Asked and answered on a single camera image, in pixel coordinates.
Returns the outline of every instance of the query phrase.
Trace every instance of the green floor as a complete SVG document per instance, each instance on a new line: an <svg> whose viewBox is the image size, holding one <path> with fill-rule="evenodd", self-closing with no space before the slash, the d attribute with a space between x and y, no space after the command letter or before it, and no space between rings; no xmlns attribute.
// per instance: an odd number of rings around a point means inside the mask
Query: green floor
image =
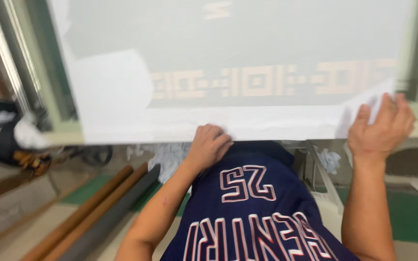
<svg viewBox="0 0 418 261"><path fill-rule="evenodd" d="M347 188L337 189L344 202ZM387 191L394 240L418 242L418 193Z"/></svg>
<svg viewBox="0 0 418 261"><path fill-rule="evenodd" d="M87 184L79 187L64 199L63 203L81 205L88 200L98 189L106 184L112 176L99 175ZM155 182L131 207L131 211L140 211L150 198L162 185ZM341 200L344 202L347 195L347 188L337 189ZM393 227L394 240L418 242L418 194L408 192L388 191L388 205L390 208L390 218ZM178 216L183 214L183 210L188 201L189 194L183 200Z"/></svg>

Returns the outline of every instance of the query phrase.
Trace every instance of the hand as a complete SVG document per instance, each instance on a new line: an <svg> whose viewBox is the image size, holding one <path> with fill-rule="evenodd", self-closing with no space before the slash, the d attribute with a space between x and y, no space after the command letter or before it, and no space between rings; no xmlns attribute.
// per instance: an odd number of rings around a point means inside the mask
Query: hand
<svg viewBox="0 0 418 261"><path fill-rule="evenodd" d="M211 124L199 126L184 162L199 173L219 162L231 145L232 138L221 127Z"/></svg>
<svg viewBox="0 0 418 261"><path fill-rule="evenodd" d="M388 93L382 97L375 123L367 125L370 107L361 105L356 121L349 129L348 144L353 160L366 163L385 162L394 148L414 129L416 120L404 94L396 95L396 105Z"/></svg>

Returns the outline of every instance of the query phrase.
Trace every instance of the printed number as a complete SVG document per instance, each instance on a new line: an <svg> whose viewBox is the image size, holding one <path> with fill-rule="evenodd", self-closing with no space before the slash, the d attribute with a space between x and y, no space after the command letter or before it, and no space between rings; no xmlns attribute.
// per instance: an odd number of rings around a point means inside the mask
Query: printed number
<svg viewBox="0 0 418 261"><path fill-rule="evenodd" d="M263 185L262 187L264 189L259 187L259 183L261 182L267 170L265 166L245 165L243 166L243 170L253 171L253 174L247 183L251 197L263 198L269 201L275 201L277 199L275 196L274 187L272 185Z"/></svg>
<svg viewBox="0 0 418 261"><path fill-rule="evenodd" d="M220 172L220 188L222 190L227 189L236 189L235 192L226 193L222 195L222 203L226 202L238 202L247 200L247 188L246 188L246 181L241 179L231 179L230 176L233 178L242 177L243 170L241 167L229 170L223 170Z"/></svg>
<svg viewBox="0 0 418 261"><path fill-rule="evenodd" d="M245 171L252 171L251 178L246 186L244 178ZM262 185L261 181L266 173L265 166L245 165L242 168L223 170L220 172L220 188L222 190L236 189L235 192L222 195L222 203L238 202L248 199L248 191L251 197L263 198L269 201L277 199L274 187L270 184Z"/></svg>

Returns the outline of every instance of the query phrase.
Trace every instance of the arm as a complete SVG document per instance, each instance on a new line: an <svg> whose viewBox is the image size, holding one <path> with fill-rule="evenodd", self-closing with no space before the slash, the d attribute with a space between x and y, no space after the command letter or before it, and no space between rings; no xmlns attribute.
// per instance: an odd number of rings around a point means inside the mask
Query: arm
<svg viewBox="0 0 418 261"><path fill-rule="evenodd" d="M374 124L367 125L369 117L369 106L362 105L349 131L354 171L341 237L343 244L362 261L395 261L386 201L385 162L412 132L415 117L401 94L396 97L396 106L385 94Z"/></svg>
<svg viewBox="0 0 418 261"><path fill-rule="evenodd" d="M151 260L193 180L220 161L232 144L231 137L220 127L210 124L198 127L188 156L131 224L115 260Z"/></svg>

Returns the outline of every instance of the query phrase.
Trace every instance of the person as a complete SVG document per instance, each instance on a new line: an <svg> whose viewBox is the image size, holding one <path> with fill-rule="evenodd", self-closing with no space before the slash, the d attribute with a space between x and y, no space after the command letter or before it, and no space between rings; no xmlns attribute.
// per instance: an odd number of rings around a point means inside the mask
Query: person
<svg viewBox="0 0 418 261"><path fill-rule="evenodd" d="M363 104L349 129L353 177L342 244L277 143L233 143L220 127L197 128L189 154L125 236L117 261L151 260L189 187L192 195L161 260L394 261L385 159L413 130L403 94L384 94L375 122Z"/></svg>

